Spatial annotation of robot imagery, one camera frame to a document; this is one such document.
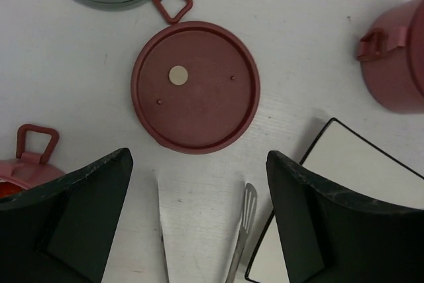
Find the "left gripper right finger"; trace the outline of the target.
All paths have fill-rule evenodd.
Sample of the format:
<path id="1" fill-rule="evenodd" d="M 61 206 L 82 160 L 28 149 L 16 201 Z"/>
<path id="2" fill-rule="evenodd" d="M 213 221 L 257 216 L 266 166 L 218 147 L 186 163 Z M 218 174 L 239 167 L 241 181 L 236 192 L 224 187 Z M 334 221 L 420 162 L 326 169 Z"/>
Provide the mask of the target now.
<path id="1" fill-rule="evenodd" d="M 276 150 L 268 185 L 290 282 L 422 282 L 423 212 L 332 182 Z"/>

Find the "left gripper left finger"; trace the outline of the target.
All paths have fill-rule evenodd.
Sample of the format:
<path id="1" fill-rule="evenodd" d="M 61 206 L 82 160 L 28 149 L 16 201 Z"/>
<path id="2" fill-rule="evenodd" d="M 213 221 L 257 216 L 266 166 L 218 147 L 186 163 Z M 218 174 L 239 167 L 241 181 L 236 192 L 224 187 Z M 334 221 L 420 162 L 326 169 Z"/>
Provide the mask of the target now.
<path id="1" fill-rule="evenodd" d="M 1 199 L 1 281 L 101 282 L 132 169 L 120 148 Z"/>

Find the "fried chicken drumstick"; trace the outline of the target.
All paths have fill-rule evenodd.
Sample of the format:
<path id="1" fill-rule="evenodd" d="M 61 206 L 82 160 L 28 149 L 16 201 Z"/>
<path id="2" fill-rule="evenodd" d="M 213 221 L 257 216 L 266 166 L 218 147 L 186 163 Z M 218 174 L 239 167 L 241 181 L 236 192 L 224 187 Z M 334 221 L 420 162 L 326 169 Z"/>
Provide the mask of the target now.
<path id="1" fill-rule="evenodd" d="M 0 198 L 5 198 L 23 191 L 23 189 L 15 184 L 9 182 L 0 183 Z"/>

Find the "pink bowl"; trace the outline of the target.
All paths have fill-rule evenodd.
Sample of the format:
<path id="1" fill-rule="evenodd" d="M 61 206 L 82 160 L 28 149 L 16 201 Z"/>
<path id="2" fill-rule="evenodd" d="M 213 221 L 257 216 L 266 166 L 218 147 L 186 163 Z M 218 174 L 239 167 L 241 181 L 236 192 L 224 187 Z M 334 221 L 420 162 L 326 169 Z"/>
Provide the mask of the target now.
<path id="1" fill-rule="evenodd" d="M 423 0 L 382 13 L 359 40 L 356 59 L 373 98 L 394 113 L 423 113 Z"/>
<path id="2" fill-rule="evenodd" d="M 34 132 L 50 137 L 43 152 L 26 150 L 27 133 Z M 64 175 L 59 168 L 49 164 L 50 157 L 60 139 L 59 132 L 49 127 L 24 124 L 17 130 L 16 156 L 1 161 L 1 182 L 20 186 L 23 191 L 51 182 Z"/>

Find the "white square plate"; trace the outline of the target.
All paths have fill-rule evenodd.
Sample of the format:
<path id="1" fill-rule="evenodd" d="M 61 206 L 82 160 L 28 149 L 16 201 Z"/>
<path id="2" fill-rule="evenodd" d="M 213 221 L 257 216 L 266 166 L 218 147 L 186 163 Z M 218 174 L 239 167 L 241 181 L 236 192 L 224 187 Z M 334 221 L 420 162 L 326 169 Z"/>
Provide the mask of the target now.
<path id="1" fill-rule="evenodd" d="M 423 177 L 337 119 L 324 126 L 296 163 L 362 195 L 423 212 Z M 274 206 L 245 278 L 249 282 L 290 282 Z"/>

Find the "metal tongs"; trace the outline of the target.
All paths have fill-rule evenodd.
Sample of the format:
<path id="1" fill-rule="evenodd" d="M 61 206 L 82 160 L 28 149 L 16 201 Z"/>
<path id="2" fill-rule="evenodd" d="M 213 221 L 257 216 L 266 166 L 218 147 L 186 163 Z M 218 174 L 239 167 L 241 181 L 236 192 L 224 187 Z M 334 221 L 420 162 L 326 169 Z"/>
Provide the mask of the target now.
<path id="1" fill-rule="evenodd" d="M 158 187 L 158 181 L 155 181 L 155 186 L 157 188 L 158 193 L 158 233 L 160 236 L 160 243 L 162 246 L 162 262 L 164 265 L 164 273 L 166 277 L 166 282 L 170 282 L 168 261 L 166 256 L 166 241 L 163 234 L 163 226 L 162 226 L 162 216 L 163 213 L 160 208 L 160 190 Z M 229 269 L 227 275 L 225 277 L 225 283 L 234 282 L 237 270 L 242 258 L 242 254 L 246 247 L 246 243 L 252 231 L 252 226 L 254 225 L 254 218 L 256 215 L 258 203 L 258 194 L 256 188 L 250 183 L 245 182 L 243 187 L 243 200 L 242 200 L 242 209 L 239 214 L 239 228 L 237 240 L 235 243 L 234 252 L 232 255 L 231 262 L 229 264 Z"/>

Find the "dark red lid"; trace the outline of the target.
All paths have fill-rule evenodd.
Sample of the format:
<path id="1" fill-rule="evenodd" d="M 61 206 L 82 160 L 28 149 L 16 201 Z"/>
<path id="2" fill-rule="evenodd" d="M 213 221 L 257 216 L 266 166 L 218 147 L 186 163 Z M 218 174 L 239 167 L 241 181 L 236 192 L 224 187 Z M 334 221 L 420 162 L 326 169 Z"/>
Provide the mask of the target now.
<path id="1" fill-rule="evenodd" d="M 209 154 L 239 139 L 260 99 L 258 68 L 227 29 L 188 21 L 156 33 L 137 56 L 131 98 L 138 120 L 161 146 Z"/>

